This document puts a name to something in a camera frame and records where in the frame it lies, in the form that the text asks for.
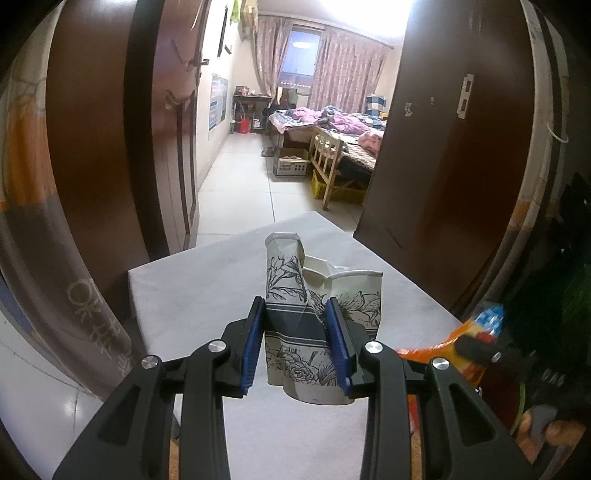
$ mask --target curtain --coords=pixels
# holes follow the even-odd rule
[[[258,18],[255,32],[255,62],[263,93],[274,97],[281,65],[287,52],[287,42],[294,26],[292,18]]]
[[[0,92],[0,270],[43,344],[105,398],[134,359],[129,336],[76,248],[51,169],[45,85],[61,6],[25,43]]]
[[[550,171],[553,142],[558,142],[550,132],[554,128],[550,61],[534,7],[529,2],[524,2],[524,11],[530,31],[535,70],[534,120],[530,151],[509,225],[482,284],[463,312],[464,317],[468,317],[481,301],[498,301],[501,298],[501,294],[524,252],[538,216],[554,216],[558,211],[557,203],[563,178],[565,145],[561,144],[556,170]],[[557,136],[564,139],[567,137],[566,123],[569,110],[568,70],[562,39],[558,33],[553,34],[553,39],[557,57],[564,59],[564,62],[558,63],[562,98],[556,99],[556,101],[562,102],[562,129],[560,132],[555,132]],[[540,212],[544,195],[550,195],[548,209],[545,212]]]
[[[378,85],[389,47],[338,28],[326,27],[320,40],[309,107],[334,105],[362,113],[365,97]]]

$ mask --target desk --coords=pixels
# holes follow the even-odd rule
[[[236,114],[242,112],[244,108],[244,114],[250,119],[250,132],[251,133],[263,133],[266,127],[254,128],[252,120],[254,118],[262,118],[262,111],[269,107],[269,104],[273,100],[270,96],[262,95],[234,95],[232,97],[233,103],[233,120],[236,120]]]
[[[316,212],[194,248],[129,272],[140,331],[162,360],[190,355],[265,296],[265,238],[296,232],[307,255],[383,271],[378,340],[393,348],[439,343],[460,323],[425,292]],[[367,402],[308,405],[267,384],[261,348],[248,396],[224,398],[230,470],[240,480],[358,480]],[[180,418],[179,405],[175,414]]]

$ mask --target metal screw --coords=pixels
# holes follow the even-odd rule
[[[209,348],[209,351],[213,353],[223,352],[226,349],[226,342],[223,340],[214,340],[213,342],[209,343],[207,348]]]
[[[447,370],[449,368],[449,362],[446,359],[441,358],[440,356],[434,358],[431,363],[438,370]]]
[[[380,353],[384,347],[382,346],[382,344],[380,342],[367,342],[365,344],[365,349],[369,352],[369,353]]]
[[[150,368],[154,368],[156,365],[158,365],[158,357],[155,355],[148,355],[144,358],[142,358],[142,367],[145,368],[146,370],[149,370]]]

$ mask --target tiled floor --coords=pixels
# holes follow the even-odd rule
[[[322,201],[312,198],[309,177],[273,175],[273,159],[261,157],[267,145],[262,135],[228,137],[199,190],[198,247],[314,211],[353,233],[361,206],[330,202],[323,211]]]
[[[42,480],[50,480],[102,402],[41,356],[0,313],[0,417]]]

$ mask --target curtain rod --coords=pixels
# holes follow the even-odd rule
[[[385,43],[383,41],[377,40],[376,38],[368,37],[367,35],[363,35],[361,33],[355,32],[353,30],[349,30],[348,28],[343,28],[342,25],[337,25],[337,24],[331,23],[331,22],[322,23],[322,22],[319,22],[318,20],[314,20],[314,19],[309,18],[309,17],[298,17],[296,15],[290,15],[290,14],[278,15],[278,14],[271,13],[271,12],[259,12],[259,16],[260,17],[284,17],[284,18],[293,18],[294,20],[301,20],[303,22],[309,22],[309,23],[313,23],[313,24],[316,24],[316,25],[321,25],[323,27],[340,28],[341,30],[345,30],[347,32],[354,33],[356,35],[359,35],[360,37],[365,37],[365,38],[368,38],[370,40],[376,41],[376,42],[382,44],[383,46],[388,47],[388,48],[391,48],[391,49],[395,49],[396,47],[399,47],[399,46],[402,45],[402,41],[400,41],[396,45],[390,45],[390,44]]]

